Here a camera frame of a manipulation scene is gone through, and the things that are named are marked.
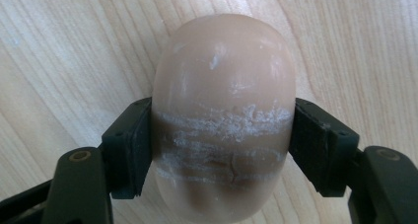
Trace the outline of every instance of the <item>screw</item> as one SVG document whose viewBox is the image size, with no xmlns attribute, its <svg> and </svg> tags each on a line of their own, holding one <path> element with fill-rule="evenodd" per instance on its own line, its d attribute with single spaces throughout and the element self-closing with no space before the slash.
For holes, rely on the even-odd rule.
<svg viewBox="0 0 418 224">
<path fill-rule="evenodd" d="M 389 159 L 391 161 L 399 161 L 400 157 L 395 152 L 392 152 L 388 149 L 381 148 L 376 151 L 381 157 Z"/>
<path fill-rule="evenodd" d="M 92 156 L 92 153 L 89 151 L 78 151 L 78 152 L 71 154 L 70 161 L 71 162 L 83 162 L 89 159 L 90 156 Z"/>
</svg>

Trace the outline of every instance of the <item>egg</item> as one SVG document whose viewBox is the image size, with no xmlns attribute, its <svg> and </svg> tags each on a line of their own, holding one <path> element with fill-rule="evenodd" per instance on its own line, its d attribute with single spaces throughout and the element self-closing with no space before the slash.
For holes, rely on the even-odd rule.
<svg viewBox="0 0 418 224">
<path fill-rule="evenodd" d="M 277 185 L 295 107 L 281 35 L 243 15 L 180 27 L 157 67 L 152 149 L 162 198 L 193 222 L 237 222 Z"/>
</svg>

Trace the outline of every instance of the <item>white residue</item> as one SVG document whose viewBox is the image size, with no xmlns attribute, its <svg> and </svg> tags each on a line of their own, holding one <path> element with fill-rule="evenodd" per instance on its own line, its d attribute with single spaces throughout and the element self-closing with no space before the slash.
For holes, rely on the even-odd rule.
<svg viewBox="0 0 418 224">
<path fill-rule="evenodd" d="M 243 80 L 240 80 L 240 79 L 234 79 L 231 82 L 231 86 L 230 86 L 230 89 L 228 89 L 228 91 L 235 97 L 238 95 L 239 92 L 242 92 L 244 90 L 249 90 L 250 88 L 253 88 L 255 86 L 255 82 L 251 82 L 251 81 L 242 82 L 242 81 Z"/>
<path fill-rule="evenodd" d="M 258 111 L 255 105 L 243 107 L 240 112 L 211 109 L 210 114 L 200 117 L 166 113 L 158 113 L 158 117 L 177 127 L 236 142 L 242 142 L 247 136 L 278 134 L 282 129 L 289 128 L 292 119 L 287 110 L 273 109 L 264 112 Z"/>
<path fill-rule="evenodd" d="M 274 79 L 283 77 L 283 73 L 280 73 L 280 69 L 283 65 L 283 61 L 277 55 L 271 55 L 270 57 L 270 74 Z"/>
<path fill-rule="evenodd" d="M 209 179 L 206 178 L 200 178 L 200 177 L 185 177 L 185 176 L 181 176 L 181 175 L 176 175 L 174 173 L 171 172 L 167 172 L 164 169 L 161 168 L 157 168 L 157 174 L 163 178 L 166 179 L 176 179 L 178 181 L 188 181 L 188 182 L 200 182 L 200 183 L 208 183 L 208 184 L 215 184 L 215 181 L 210 181 Z"/>
<path fill-rule="evenodd" d="M 219 65 L 219 55 L 215 54 L 210 61 L 209 67 L 211 70 L 214 70 Z"/>
<path fill-rule="evenodd" d="M 263 47 L 273 48 L 275 46 L 275 42 L 267 37 L 261 37 L 259 39 L 260 45 L 263 45 Z"/>
</svg>

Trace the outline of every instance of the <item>wooden surface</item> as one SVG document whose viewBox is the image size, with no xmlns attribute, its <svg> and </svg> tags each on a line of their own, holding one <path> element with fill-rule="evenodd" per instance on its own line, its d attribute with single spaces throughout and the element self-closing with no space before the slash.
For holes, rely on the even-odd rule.
<svg viewBox="0 0 418 224">
<path fill-rule="evenodd" d="M 276 28 L 297 65 L 297 96 L 418 164 L 418 0 L 0 0 L 0 199 L 53 176 L 66 151 L 97 146 L 133 101 L 152 95 L 181 24 L 239 13 Z M 291 157 L 274 195 L 243 223 L 350 223 Z M 152 173 L 114 200 L 115 223 L 184 223 Z"/>
</svg>

